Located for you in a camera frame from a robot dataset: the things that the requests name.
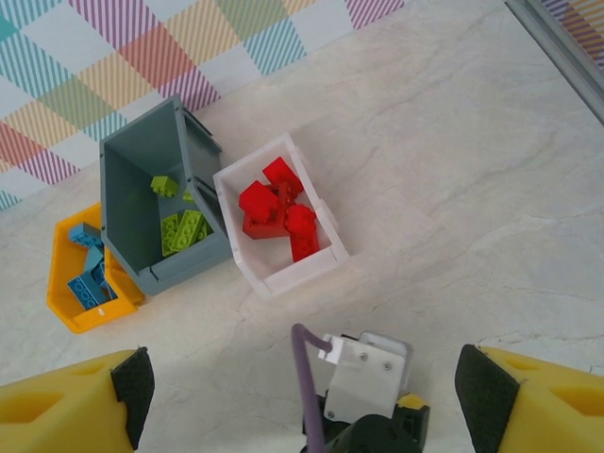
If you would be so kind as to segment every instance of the colorful checkered backdrop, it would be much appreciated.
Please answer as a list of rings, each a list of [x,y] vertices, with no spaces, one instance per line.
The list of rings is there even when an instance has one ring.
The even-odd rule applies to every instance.
[[[98,159],[179,93],[191,110],[403,0],[0,0],[0,210]]]
[[[604,71],[604,0],[541,0],[541,3]]]

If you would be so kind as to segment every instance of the white table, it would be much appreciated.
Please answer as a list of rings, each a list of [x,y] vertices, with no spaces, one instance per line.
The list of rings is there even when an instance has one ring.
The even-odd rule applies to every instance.
[[[290,131],[354,257],[268,302],[229,261],[75,336],[44,301],[55,222],[98,200],[87,168],[0,214],[0,383],[146,345],[139,451],[296,452],[290,327],[372,329],[415,346],[426,451],[465,453],[463,344],[604,373],[604,130],[502,3],[410,2],[198,116],[224,163]]]

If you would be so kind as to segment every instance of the gray bin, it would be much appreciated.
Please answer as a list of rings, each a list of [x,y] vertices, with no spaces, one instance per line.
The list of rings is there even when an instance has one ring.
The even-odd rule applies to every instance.
[[[158,294],[232,256],[212,179],[220,170],[221,148],[178,96],[100,146],[101,236],[141,291]],[[160,175],[178,182],[176,196],[163,198],[152,191],[151,179]],[[182,199],[185,188],[194,204]],[[200,210],[213,233],[164,258],[160,219],[183,210]]]

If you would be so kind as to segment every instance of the green lego brick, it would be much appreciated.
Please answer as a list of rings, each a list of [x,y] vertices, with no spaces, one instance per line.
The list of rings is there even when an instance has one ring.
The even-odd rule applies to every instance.
[[[178,192],[178,183],[168,176],[154,176],[151,189],[159,196],[174,196]]]
[[[172,242],[172,248],[176,252],[180,252],[185,248],[190,247],[195,243],[199,236],[199,228],[201,228],[203,216],[198,210],[185,210],[178,231]]]
[[[172,241],[178,231],[178,214],[172,214],[161,219],[161,255],[169,257],[176,251],[172,248]]]
[[[211,233],[213,233],[213,231],[211,230],[211,226],[208,221],[204,218],[203,222],[201,223],[201,227],[199,228],[199,235],[197,236],[197,240],[203,241]]]
[[[189,189],[185,189],[185,193],[182,194],[182,199],[193,203],[193,196],[189,193]]]

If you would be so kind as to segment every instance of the plastic bin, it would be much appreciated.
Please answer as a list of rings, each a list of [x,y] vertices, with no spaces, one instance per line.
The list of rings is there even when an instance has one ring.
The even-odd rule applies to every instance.
[[[256,179],[268,183],[262,169],[278,157],[284,158],[302,181],[304,192],[296,202],[311,207],[317,214],[320,250],[296,263],[292,262],[289,238],[253,240],[242,232],[243,211],[238,205],[239,195]],[[337,233],[338,224],[314,190],[303,160],[292,138],[285,134],[214,175],[235,262],[264,298],[286,293],[349,258]]]
[[[117,298],[91,310],[84,310],[67,287],[67,282],[80,275],[88,250],[72,243],[68,234],[71,227],[85,222],[101,227],[101,205],[97,203],[76,215],[60,221],[55,226],[53,258],[46,305],[73,333],[82,333],[136,311],[144,294],[105,247],[105,278]]]
[[[220,146],[171,97],[101,142],[101,237],[139,288],[158,294],[231,257],[212,176]],[[154,176],[178,183],[174,197],[157,196]],[[185,189],[194,203],[182,199]],[[213,233],[168,258],[161,255],[160,220],[200,210]]]

